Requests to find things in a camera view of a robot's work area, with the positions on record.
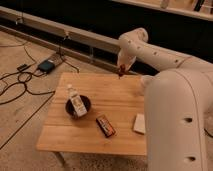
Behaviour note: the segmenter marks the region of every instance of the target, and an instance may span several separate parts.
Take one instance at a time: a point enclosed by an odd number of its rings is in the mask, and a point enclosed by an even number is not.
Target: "wooden table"
[[[89,113],[78,120],[73,120],[65,110],[67,84],[72,84],[92,103]],[[115,74],[63,73],[37,149],[55,152],[62,164],[65,161],[59,152],[146,155],[145,136],[132,130],[136,114],[144,110],[141,94],[140,76],[119,79]],[[95,121],[103,114],[116,130],[110,138],[105,138]]]

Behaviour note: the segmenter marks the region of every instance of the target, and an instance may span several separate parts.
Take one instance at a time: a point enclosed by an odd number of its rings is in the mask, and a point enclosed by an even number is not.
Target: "electrical cable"
[[[63,59],[63,57],[62,57],[62,56],[64,56],[64,55],[63,55],[62,52],[61,52],[61,46],[62,46],[63,42],[64,42],[66,39],[67,39],[67,37],[63,38],[63,40],[62,40],[61,43],[59,44],[58,53],[59,53],[59,55],[60,55],[61,60],[62,60],[64,63],[66,63],[66,64],[69,65],[70,67],[74,68],[74,69],[76,70],[76,72],[79,73],[79,72],[80,72],[79,68],[77,68],[76,66],[70,64],[69,62],[66,62],[66,60]]]
[[[5,86],[3,88],[3,90],[0,93],[0,96],[2,96],[7,90],[9,90],[11,87],[13,87],[15,85],[23,85],[24,86],[24,90],[23,90],[22,93],[20,93],[16,97],[14,97],[14,98],[12,98],[10,100],[7,100],[7,101],[0,102],[0,105],[5,105],[7,103],[10,103],[10,102],[13,102],[13,101],[17,100],[18,98],[20,98],[21,96],[23,96],[26,92],[28,92],[31,95],[45,95],[45,94],[52,93],[53,91],[51,91],[51,92],[45,92],[45,93],[33,93],[33,92],[31,92],[31,91],[28,90],[27,83],[32,79],[33,76],[35,76],[35,77],[41,77],[42,75],[44,75],[44,73],[41,74],[41,75],[36,75],[36,74],[34,74],[35,71],[34,72],[15,72],[15,73],[7,74],[7,75],[4,74],[5,76],[1,77],[0,80],[3,80],[4,78],[7,78],[9,76],[18,74],[18,76],[17,76],[17,82],[15,82],[15,83],[13,83],[13,84],[11,84],[9,86],[6,83],[7,86]]]
[[[27,43],[28,43],[28,41],[26,41],[22,44],[18,44],[18,45],[0,45],[0,48],[19,47],[19,46],[24,46]]]
[[[1,145],[0,150],[2,150],[10,142],[10,140],[15,137],[15,135],[29,122],[29,120],[32,119],[32,117],[40,111],[40,109],[53,97],[55,91],[52,91],[49,94],[51,95],[44,101],[44,103],[42,103],[42,105],[35,112],[33,112],[33,114],[30,115],[30,117],[26,121],[24,121],[24,123],[4,142],[4,144]]]
[[[27,56],[33,61],[33,63],[30,64],[30,66],[33,66],[33,65],[37,64],[37,61],[36,61],[36,60],[29,54],[29,52],[27,51],[26,46],[24,46],[24,51],[25,51],[25,53],[27,54]]]
[[[208,137],[213,138],[213,135],[212,135],[212,134],[210,134],[210,133],[207,131],[207,129],[206,129],[206,128],[204,128],[204,130],[205,130],[205,133],[206,133],[206,135],[207,135]]]

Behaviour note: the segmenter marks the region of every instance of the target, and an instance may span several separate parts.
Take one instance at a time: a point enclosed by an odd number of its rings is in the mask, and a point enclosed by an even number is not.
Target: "concrete floor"
[[[20,44],[14,36],[0,31],[0,46]],[[26,49],[36,61],[46,59],[52,50],[33,43],[27,43]],[[32,61],[24,52],[23,46],[0,48],[0,75],[15,72],[16,68]],[[80,72],[110,73],[104,69],[83,63],[74,58],[68,61],[77,66]],[[60,65],[50,75],[42,78],[34,78],[28,84],[33,92],[46,92],[54,90],[62,72],[75,72],[66,64]],[[8,83],[16,80],[16,77],[6,79]],[[12,98],[23,89],[15,86],[0,98],[0,102]],[[32,96],[25,94],[18,100],[0,106],[0,147],[22,125],[24,121],[49,97],[49,95]],[[75,170],[75,171],[136,171],[145,170],[146,157],[139,156],[115,156],[98,154],[63,153],[68,167],[61,167],[54,154],[41,152],[35,149],[39,134],[46,117],[50,101],[0,150],[0,171],[29,171],[29,170]],[[205,127],[213,132],[213,115],[205,114]],[[213,139],[206,137],[209,171],[213,170]]]

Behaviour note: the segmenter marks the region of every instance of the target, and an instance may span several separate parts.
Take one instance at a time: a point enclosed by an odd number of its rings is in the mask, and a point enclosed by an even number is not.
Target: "bowl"
[[[88,113],[89,110],[90,110],[90,108],[91,108],[91,102],[90,102],[90,100],[89,100],[89,98],[88,98],[87,96],[80,95],[80,97],[81,97],[81,100],[82,100],[82,102],[84,103],[84,106],[86,107],[87,113]],[[77,116],[77,115],[75,114],[75,109],[74,109],[74,107],[73,107],[73,105],[72,105],[72,103],[71,103],[71,101],[70,101],[69,99],[67,100],[65,109],[66,109],[67,113],[68,113],[72,118],[74,118],[74,119],[80,118],[79,116]]]

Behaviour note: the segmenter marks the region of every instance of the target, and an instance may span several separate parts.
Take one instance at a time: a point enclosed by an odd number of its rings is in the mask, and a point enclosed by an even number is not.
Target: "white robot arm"
[[[142,76],[148,169],[207,171],[203,114],[213,109],[213,65],[147,41],[143,28],[121,35],[117,65],[128,70],[137,56],[161,71]]]

